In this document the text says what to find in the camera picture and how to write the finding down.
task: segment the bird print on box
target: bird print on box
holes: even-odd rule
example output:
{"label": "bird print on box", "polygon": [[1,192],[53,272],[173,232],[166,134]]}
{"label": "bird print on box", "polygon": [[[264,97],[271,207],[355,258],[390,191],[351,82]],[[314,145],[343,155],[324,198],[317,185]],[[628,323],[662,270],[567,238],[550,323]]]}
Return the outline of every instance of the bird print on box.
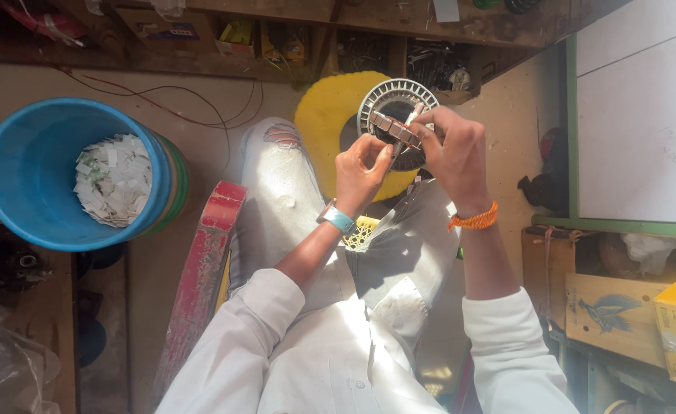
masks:
{"label": "bird print on box", "polygon": [[631,296],[612,294],[601,296],[593,306],[584,302],[583,299],[578,301],[578,305],[581,309],[588,311],[591,319],[601,327],[600,334],[603,335],[611,332],[612,329],[631,332],[629,322],[620,314],[629,309],[642,307],[642,302]]}

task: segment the blue watch strap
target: blue watch strap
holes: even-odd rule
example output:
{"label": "blue watch strap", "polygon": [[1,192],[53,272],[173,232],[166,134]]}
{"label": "blue watch strap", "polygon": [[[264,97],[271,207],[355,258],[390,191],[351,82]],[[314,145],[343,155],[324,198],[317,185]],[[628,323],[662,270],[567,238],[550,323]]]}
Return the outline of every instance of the blue watch strap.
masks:
{"label": "blue watch strap", "polygon": [[322,218],[326,222],[330,222],[335,227],[339,228],[343,234],[351,234],[355,231],[356,225],[353,219],[343,214],[340,210],[336,209],[334,205],[331,205],[330,208],[322,215]]}

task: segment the orange bracelet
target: orange bracelet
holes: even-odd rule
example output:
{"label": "orange bracelet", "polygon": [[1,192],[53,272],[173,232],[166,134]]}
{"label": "orange bracelet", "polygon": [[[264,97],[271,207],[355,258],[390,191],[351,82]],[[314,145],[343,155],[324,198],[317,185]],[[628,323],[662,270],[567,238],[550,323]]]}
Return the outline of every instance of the orange bracelet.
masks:
{"label": "orange bracelet", "polygon": [[478,216],[473,216],[468,219],[462,219],[457,214],[453,214],[453,221],[447,224],[447,231],[450,233],[453,226],[462,228],[470,228],[472,230],[481,230],[482,228],[490,227],[496,222],[496,208],[498,205],[495,201],[491,203],[491,209],[488,212],[481,213]]}

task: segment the floor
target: floor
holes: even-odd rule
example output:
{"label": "floor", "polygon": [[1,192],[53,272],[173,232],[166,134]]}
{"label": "floor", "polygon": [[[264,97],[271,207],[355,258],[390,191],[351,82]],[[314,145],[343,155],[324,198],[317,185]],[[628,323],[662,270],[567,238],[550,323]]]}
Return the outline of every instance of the floor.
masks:
{"label": "floor", "polygon": [[[480,97],[454,108],[463,117],[487,127],[487,174],[490,192],[499,202],[499,223],[508,255],[521,280],[520,230],[534,213],[517,190],[517,181],[539,173],[539,137],[557,126],[557,56],[548,51],[509,71],[483,88]],[[132,90],[160,85],[193,89],[213,103],[229,128],[230,155],[223,130],[183,121],[137,97],[104,94],[81,85],[53,69],[0,65],[0,122],[12,111],[49,97],[86,97],[112,105],[172,140],[192,166],[213,188],[220,180],[238,182],[238,151],[243,132],[263,117],[290,119],[301,93],[289,85],[259,84],[250,80],[209,77],[75,71],[116,82]],[[122,92],[85,79],[99,89]],[[167,108],[199,122],[219,122],[205,102],[184,90],[163,89],[147,94]],[[130,243],[129,340],[131,401],[134,414],[148,412],[148,396],[159,361],[166,325],[199,212],[194,211],[159,233]],[[467,342],[463,333],[461,299],[462,261],[456,261],[457,277],[448,282],[423,337],[417,361],[420,381],[435,394],[453,393]]]}

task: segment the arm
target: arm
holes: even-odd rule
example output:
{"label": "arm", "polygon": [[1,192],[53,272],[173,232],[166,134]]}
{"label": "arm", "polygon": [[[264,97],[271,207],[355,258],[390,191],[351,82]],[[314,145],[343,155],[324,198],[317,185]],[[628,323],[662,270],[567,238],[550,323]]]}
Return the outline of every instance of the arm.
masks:
{"label": "arm", "polygon": [[[365,134],[336,157],[338,210],[353,219],[361,214],[381,187],[392,149]],[[157,413],[256,412],[269,355],[342,236],[323,222],[275,269],[254,273],[215,314]]]}
{"label": "arm", "polygon": [[[435,131],[425,124],[435,123]],[[427,168],[470,218],[487,212],[485,130],[440,107],[410,125],[423,140]],[[548,355],[543,331],[509,265],[496,224],[462,230],[466,297],[463,317],[472,342],[474,380],[481,407],[490,413],[577,412],[563,393],[565,376]]]}
{"label": "arm", "polygon": [[[381,187],[393,149],[379,138],[364,134],[336,157],[336,209],[353,220],[359,218]],[[323,222],[275,268],[307,292],[342,236],[334,225]]]}

